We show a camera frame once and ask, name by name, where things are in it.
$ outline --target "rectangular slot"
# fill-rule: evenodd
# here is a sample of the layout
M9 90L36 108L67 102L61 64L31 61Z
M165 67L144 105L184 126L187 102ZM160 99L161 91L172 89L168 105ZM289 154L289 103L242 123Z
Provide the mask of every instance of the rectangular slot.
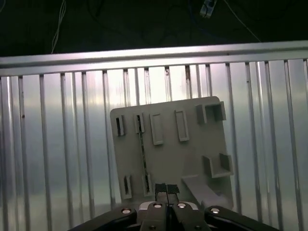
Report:
M163 128L160 113L150 114L152 138L154 145L163 144Z
M134 114L135 131L137 134L139 133L138 120L140 120L141 132L144 133L144 123L143 123L143 113L142 112Z
M130 199L131 196L131 185L130 185L130 176L126 175L123 179L124 183L124 194L123 194L123 199Z
M206 113L205 113L205 105L204 104L197 105L196 112L197 112L198 124L206 124L207 118L206 118Z
M187 126L187 119L185 110L176 110L175 117L177 121L178 127L178 134L180 142L188 141L189 134L188 134L188 126Z
M226 120L225 104L220 102L218 105L213 106L215 121Z
M219 153L220 165L223 169L232 172L231 156Z
M152 196L153 190L152 190L152 181L151 181L151 175L147 174L146 178L145 176L142 177L142 185L143 185L143 195L144 196Z
M125 135L124 117L122 115L116 118L116 128L117 128L117 136Z

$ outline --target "cable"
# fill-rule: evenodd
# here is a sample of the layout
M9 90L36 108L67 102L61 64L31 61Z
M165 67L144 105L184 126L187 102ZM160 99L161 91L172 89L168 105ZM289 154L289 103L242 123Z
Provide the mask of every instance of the cable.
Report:
M231 6L227 3L226 0L223 0L226 5L228 6L228 8L230 9L230 11L232 12L232 14L234 14L234 16L237 18L237 20L243 24L243 26L250 32L250 34L252 34L259 42L261 42L261 40L245 25L245 23L242 22L242 20L236 15L236 13L232 10Z
M2 10L4 9L5 4L6 4L6 0L4 0L3 5L2 5L2 6L1 6L1 8L0 8L0 13L1 13L1 12L2 12Z
M63 0L63 1L62 1L62 4L61 4L61 7L60 7L59 20L58 20L58 28L57 28L57 31L56 31L56 33L55 33L53 39L52 39L51 53L53 53L54 48L55 48L56 45L57 45L58 38L59 38L60 25L61 25L62 20L63 20L63 18L64 18L65 12L66 12L66 1Z
M188 9L189 9L189 13L190 13L190 17L191 17L191 21L196 25L196 27L206 36L209 36L209 37L212 37L212 38L215 38L215 39L218 39L220 41L227 41L225 38L221 38L221 37L218 37L216 35L213 35L211 33L209 33L208 31L206 31L205 29L203 29L202 27L200 27L193 15L193 10L192 10L192 4L191 4L191 0L187 0L187 3L188 3Z

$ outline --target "rectangular hole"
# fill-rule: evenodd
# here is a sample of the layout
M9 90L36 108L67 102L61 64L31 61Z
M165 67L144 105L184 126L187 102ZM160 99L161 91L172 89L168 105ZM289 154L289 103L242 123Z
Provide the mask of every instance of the rectangular hole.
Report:
M117 135L121 136L120 119L116 118Z
M124 189L125 189L125 195L129 194L129 190L128 190L128 182L127 182L127 177L124 177Z

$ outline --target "aluminum panel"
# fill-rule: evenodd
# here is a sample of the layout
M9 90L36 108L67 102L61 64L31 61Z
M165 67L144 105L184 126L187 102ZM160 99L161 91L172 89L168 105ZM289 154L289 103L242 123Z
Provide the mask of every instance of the aluminum panel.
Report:
M165 68L161 66L150 67L148 76L150 83L150 99L147 103L166 102L167 97L169 97L167 95L168 92L166 91L166 89L169 87L169 83L166 82Z
M144 105L149 103L150 97L150 82L149 82L149 71L144 68L137 69L136 78L136 92L137 94L137 105Z
M104 110L103 72L83 76L91 218L110 210L110 184Z
M269 62L269 76L273 103L275 142L285 230L299 230L295 198L294 168L291 164L292 145L284 61Z
M259 190L260 190L260 210L261 218L260 220L267 224L271 225L270 220L270 207L269 207L269 187L268 187L268 171L266 168L266 157L265 157L265 147L263 142L263 119L261 109L262 99L259 97L259 63L250 63L249 64L249 75L250 85L251 85L251 104L254 112L254 127L255 127L255 142L256 142L256 152L257 152L257 167L258 167L258 178L259 178Z
M261 145L264 147L267 170L269 223L273 227L282 227L281 193L277 163L277 148L275 143L274 117L272 96L270 90L269 65L257 63L258 97L260 100Z
M16 194L17 194L17 220L18 229L20 231L26 230L26 223L29 223L26 217L27 194L25 194L26 178L24 176L24 150L22 128L21 128L21 107L20 100L23 102L22 92L20 92L20 83L22 79L18 76L11 77L12 87L12 105L13 105L13 142L14 142L14 159L15 159L15 172L16 172Z
M6 194L7 194L7 214L8 214L8 230L16 230L18 228L18 204L17 204L17 188L16 188L16 165L14 151L14 134L13 134L13 103L12 103L12 81L9 77L1 78L2 109L3 109L3 132L5 169L6 169Z
M82 223L83 220L75 92L75 76L72 73L65 73L61 76L61 106L64 128L64 153L66 154L65 170L69 227L76 226Z
M68 206L71 195L67 191L67 153L64 149L64 125L60 87L60 74L43 77L44 112L46 132L46 157L48 165L49 194L51 200L51 230L69 229Z
M294 123L294 147L298 174L298 183L296 188L300 193L301 205L297 205L297 210L302 209L300 219L303 230L308 230L308 178L306 168L308 166L307 158L307 137L308 137L308 102L306 97L307 75L304 73L304 68L307 68L307 63L303 60L289 60L289 81L290 93L292 96L293 108L293 123Z
M254 162L256 150L253 148L253 142L255 142L253 135L255 131L254 126L251 126L251 121L254 122L254 118L253 111L250 112L249 110L250 80L247 76L245 63L230 64L230 72L242 214L258 220L256 200L258 200L259 188L256 186L259 183L258 175L255 174L257 166Z
M234 176L231 176L234 210L241 213L240 185L238 180L236 135L234 125L233 99L230 83L230 69L225 64L211 64L213 96L224 101L226 120L223 121L227 152L232 156Z
M2 91L2 80L0 78L0 89L1 89L1 93L0 93L0 101L1 101L1 107L0 107L0 180L1 182L4 182L6 179L6 174L5 174L5 149L4 149L4 136L1 134L4 134L4 130L3 130L3 91ZM1 184L1 190L0 190L0 230L4 231L7 230L7 209L6 209L6 189L5 189L5 185Z
M104 93L105 93L105 113L106 113L106 128L107 128L107 145L108 145L108 158L110 167L110 194L111 194L111 206L114 207L121 203L120 197L120 187L118 183L118 176L116 170L116 156L113 146L113 136L110 123L110 112L114 108L125 107L130 99L126 94L127 88L129 86L128 73L123 70L112 70L104 74Z
M137 69L128 69L126 76L126 85L125 89L128 92L128 106L136 106L139 98L139 89L138 89L138 70Z
M190 79L186 78L185 66L171 66L170 71L170 85L171 85L171 99L185 100L189 98L187 88L190 87Z
M86 132L85 132L85 117L84 117L84 92L82 87L82 73L77 72L73 74L73 88L76 89L76 94L73 95L76 104L76 134L77 134L77 148L78 148L78 163L80 172L80 193L82 211L81 222L90 219L90 188L87 165L87 148L86 148Z
M47 230L39 76L23 76L25 149L30 230Z

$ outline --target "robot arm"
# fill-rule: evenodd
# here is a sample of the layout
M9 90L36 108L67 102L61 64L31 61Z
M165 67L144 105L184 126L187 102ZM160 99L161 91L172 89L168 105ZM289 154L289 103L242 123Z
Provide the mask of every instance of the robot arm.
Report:
M231 210L212 206L201 212L192 203L168 205L142 203L134 208L120 207L89 220L70 231L277 231Z

